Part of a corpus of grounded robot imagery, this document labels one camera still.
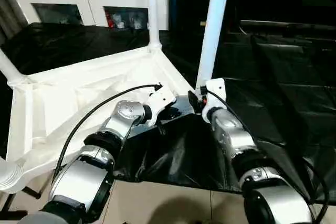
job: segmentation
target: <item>gray curtain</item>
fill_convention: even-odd
[[[28,22],[16,0],[0,0],[0,45],[27,25]]]

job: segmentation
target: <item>black plastic sheet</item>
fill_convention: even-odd
[[[203,34],[162,31],[160,40],[164,53],[193,86]],[[32,24],[3,49],[22,73],[31,74],[147,43],[147,31]],[[335,52],[334,41],[229,34],[219,43],[213,76],[225,78],[228,103],[289,180],[307,198],[323,199],[317,178],[302,162],[305,157],[326,180],[333,204],[336,204]],[[11,91],[3,77],[1,81],[0,108],[9,122]],[[164,136],[153,130],[126,142],[115,169],[118,179],[238,192],[231,167],[199,116],[188,115],[164,127]],[[4,142],[7,134],[8,124],[4,123],[1,128]]]

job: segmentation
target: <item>silver robot arm segment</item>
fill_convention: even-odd
[[[60,172],[44,208],[23,218],[19,224],[78,224],[99,219],[113,185],[113,166],[132,129],[147,123],[175,101],[165,87],[145,104],[120,101],[100,129],[87,136],[79,155]]]
[[[223,79],[207,81],[203,94],[211,91],[226,99]],[[255,145],[252,136],[227,107],[210,93],[202,117],[210,122],[214,138],[231,163],[243,192],[250,224],[312,223],[304,198],[282,177],[271,159]]]

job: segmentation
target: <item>white tube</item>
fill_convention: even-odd
[[[212,78],[226,0],[210,0],[196,88]]]
[[[148,0],[148,18],[149,18],[149,49],[161,49],[159,39],[159,27],[157,21],[158,6],[156,0]]]
[[[8,83],[17,83],[25,79],[25,76],[17,70],[1,49],[0,71],[7,78]]]

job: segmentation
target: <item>tiled floor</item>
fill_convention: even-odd
[[[49,174],[34,179],[34,190],[46,187],[40,200],[19,192],[11,210],[34,212],[43,207],[50,191]],[[6,197],[0,196],[0,207]],[[142,182],[117,181],[103,214],[95,224],[189,224],[211,220],[220,224],[248,224],[240,195],[186,187]],[[323,223],[336,220],[336,207],[330,207]]]

